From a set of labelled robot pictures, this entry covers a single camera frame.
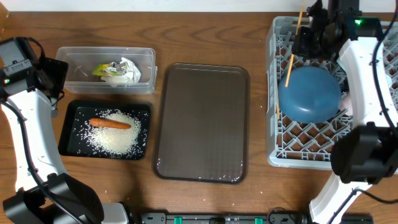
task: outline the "green light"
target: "green light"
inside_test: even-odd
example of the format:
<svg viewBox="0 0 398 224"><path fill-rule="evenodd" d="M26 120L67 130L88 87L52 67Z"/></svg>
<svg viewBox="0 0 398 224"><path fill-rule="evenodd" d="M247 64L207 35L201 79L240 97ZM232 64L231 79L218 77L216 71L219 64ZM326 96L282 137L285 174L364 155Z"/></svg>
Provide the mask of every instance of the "green light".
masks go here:
<svg viewBox="0 0 398 224"><path fill-rule="evenodd" d="M362 23L362 20L360 20L360 19L356 19L356 20L355 20L355 23L356 23L357 25L361 25L361 23Z"/></svg>

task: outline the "wooden table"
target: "wooden table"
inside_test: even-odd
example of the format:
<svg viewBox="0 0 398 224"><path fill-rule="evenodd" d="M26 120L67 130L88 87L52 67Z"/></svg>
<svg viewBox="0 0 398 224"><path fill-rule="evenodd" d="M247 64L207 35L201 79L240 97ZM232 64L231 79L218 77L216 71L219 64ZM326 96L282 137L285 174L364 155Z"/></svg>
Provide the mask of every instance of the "wooden table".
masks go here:
<svg viewBox="0 0 398 224"><path fill-rule="evenodd" d="M31 36L55 57L63 46L152 47L158 74L153 95L74 95L66 92L52 120L59 140L67 105L74 99L149 102L153 105L149 142L140 161L62 157L70 175L92 187L104 202L123 201L136 212L268 213L274 207L304 211L330 171L272 167L266 160L267 78L265 38L275 16L292 13L12 12L2 39ZM166 68L175 62L237 65L251 76L249 165L239 185L162 180L152 171L160 92ZM1 200L15 194L16 161L11 131L0 113ZM370 189L398 198L398 177ZM362 195L351 213L370 213L376 223L398 222L398 205ZM8 222L0 208L0 222Z"/></svg>

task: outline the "orange carrot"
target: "orange carrot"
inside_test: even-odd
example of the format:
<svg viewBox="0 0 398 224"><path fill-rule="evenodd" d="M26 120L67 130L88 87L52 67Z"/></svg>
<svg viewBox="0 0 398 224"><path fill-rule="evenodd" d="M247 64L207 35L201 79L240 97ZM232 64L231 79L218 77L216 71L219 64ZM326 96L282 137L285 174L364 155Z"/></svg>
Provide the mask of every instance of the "orange carrot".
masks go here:
<svg viewBox="0 0 398 224"><path fill-rule="evenodd" d="M112 121L103 118L91 118L90 124L94 127L102 127L102 128L118 128L118 129L131 128L130 124L125 124L122 122Z"/></svg>

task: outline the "empty tray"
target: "empty tray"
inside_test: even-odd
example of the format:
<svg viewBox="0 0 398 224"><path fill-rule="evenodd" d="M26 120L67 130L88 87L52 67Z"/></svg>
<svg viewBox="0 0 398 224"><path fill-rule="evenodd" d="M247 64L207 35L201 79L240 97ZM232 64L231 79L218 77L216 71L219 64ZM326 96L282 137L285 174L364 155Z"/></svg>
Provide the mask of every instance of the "empty tray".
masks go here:
<svg viewBox="0 0 398 224"><path fill-rule="evenodd" d="M246 175L249 75L240 67L177 63L165 76L155 173L235 184Z"/></svg>
<svg viewBox="0 0 398 224"><path fill-rule="evenodd" d="M127 153L111 153L101 147L95 148L84 138L91 118L99 118L103 113L120 111L129 114L131 118L141 124L136 144ZM63 156L98 157L111 159L137 160L144 157L148 139L150 108L148 105L117 105L112 103L98 103L92 101L74 100L69 103L65 121L63 123L58 151Z"/></svg>

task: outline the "blue bowl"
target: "blue bowl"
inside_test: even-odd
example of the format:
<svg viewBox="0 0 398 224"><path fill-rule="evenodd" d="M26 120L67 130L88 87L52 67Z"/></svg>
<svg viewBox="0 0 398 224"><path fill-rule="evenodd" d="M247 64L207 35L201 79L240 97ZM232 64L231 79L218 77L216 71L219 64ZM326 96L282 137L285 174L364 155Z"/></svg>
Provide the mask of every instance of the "blue bowl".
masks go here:
<svg viewBox="0 0 398 224"><path fill-rule="evenodd" d="M302 123L321 123L338 111L340 86L328 71L318 67L292 70L289 86L287 76L279 82L279 107L290 119Z"/></svg>

